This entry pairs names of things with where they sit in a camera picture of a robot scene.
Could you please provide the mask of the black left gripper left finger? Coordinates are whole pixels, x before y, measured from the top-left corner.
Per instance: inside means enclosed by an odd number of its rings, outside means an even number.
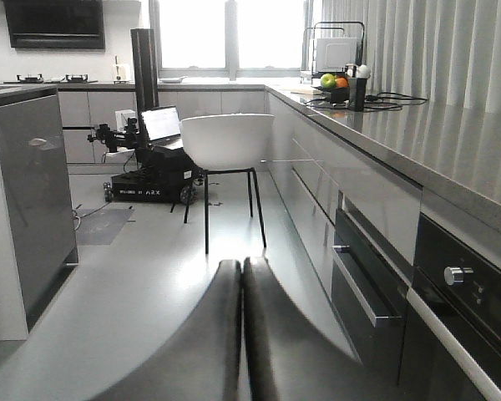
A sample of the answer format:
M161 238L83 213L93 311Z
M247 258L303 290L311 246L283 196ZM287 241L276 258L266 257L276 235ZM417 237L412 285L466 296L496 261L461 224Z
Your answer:
M193 311L151 357L95 400L236 400L241 268L223 260Z

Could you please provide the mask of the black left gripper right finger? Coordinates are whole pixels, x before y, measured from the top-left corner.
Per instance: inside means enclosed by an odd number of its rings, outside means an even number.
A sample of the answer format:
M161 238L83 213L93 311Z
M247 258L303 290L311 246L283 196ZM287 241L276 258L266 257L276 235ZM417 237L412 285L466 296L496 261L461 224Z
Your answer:
M354 371L288 296L264 257L247 257L244 331L254 400L357 400Z

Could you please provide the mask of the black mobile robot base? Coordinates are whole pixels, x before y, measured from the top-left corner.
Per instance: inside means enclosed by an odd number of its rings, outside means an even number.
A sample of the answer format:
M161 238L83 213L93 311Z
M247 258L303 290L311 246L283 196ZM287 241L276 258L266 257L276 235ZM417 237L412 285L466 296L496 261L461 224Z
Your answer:
M99 124L88 141L95 140L115 154L118 148L132 151L139 166L104 183L104 200L183 203L188 205L195 196L194 179L200 176L197 167L183 148L169 150L150 147L141 113L159 105L154 31L135 28L130 31L135 77L137 113L128 117L122 131Z

